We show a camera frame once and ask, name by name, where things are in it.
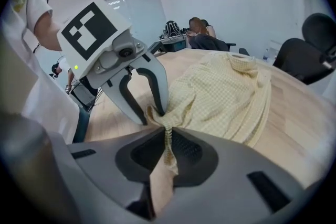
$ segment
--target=long brown hair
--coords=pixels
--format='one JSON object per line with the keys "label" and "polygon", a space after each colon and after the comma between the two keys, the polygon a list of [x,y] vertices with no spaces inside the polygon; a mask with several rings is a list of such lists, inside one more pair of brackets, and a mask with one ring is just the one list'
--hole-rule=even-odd
{"label": "long brown hair", "polygon": [[206,29],[205,25],[201,21],[200,18],[194,17],[189,20],[189,28],[192,32],[207,34],[209,35],[208,30]]}

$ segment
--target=checkered cloth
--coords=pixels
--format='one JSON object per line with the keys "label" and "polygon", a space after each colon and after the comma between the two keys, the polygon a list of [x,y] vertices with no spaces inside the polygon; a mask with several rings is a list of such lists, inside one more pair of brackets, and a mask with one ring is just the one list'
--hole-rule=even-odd
{"label": "checkered cloth", "polygon": [[271,73],[260,70],[254,58],[238,58],[226,52],[206,55],[189,67],[169,88],[164,116],[152,106],[146,117],[164,126],[165,164],[178,174],[172,152],[172,127],[204,132],[253,147],[266,124]]}

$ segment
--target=black backpack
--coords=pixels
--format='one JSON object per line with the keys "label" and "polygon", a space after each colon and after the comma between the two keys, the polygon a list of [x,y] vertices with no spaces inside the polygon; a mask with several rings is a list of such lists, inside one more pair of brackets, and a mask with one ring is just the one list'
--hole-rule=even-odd
{"label": "black backpack", "polygon": [[170,20],[166,23],[166,33],[169,37],[178,36],[180,34],[180,28],[178,27],[176,22]]}

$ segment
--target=hand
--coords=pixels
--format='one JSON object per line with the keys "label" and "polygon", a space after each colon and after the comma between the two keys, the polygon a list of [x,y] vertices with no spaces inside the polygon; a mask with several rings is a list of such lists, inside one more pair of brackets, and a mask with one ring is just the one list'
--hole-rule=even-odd
{"label": "hand", "polygon": [[67,87],[65,88],[65,92],[66,92],[67,94],[70,94],[71,88],[72,88],[71,85],[67,85]]}
{"label": "hand", "polygon": [[197,34],[192,31],[187,31],[187,37],[195,37]]}

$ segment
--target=water bottle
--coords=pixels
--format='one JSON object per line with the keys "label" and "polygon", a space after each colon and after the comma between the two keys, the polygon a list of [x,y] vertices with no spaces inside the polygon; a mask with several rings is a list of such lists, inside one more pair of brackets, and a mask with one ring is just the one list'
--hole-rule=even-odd
{"label": "water bottle", "polygon": [[262,60],[265,61],[265,62],[267,62],[268,57],[269,57],[269,52],[268,52],[268,49],[266,49],[266,51],[264,53],[264,56],[262,57],[263,58]]}

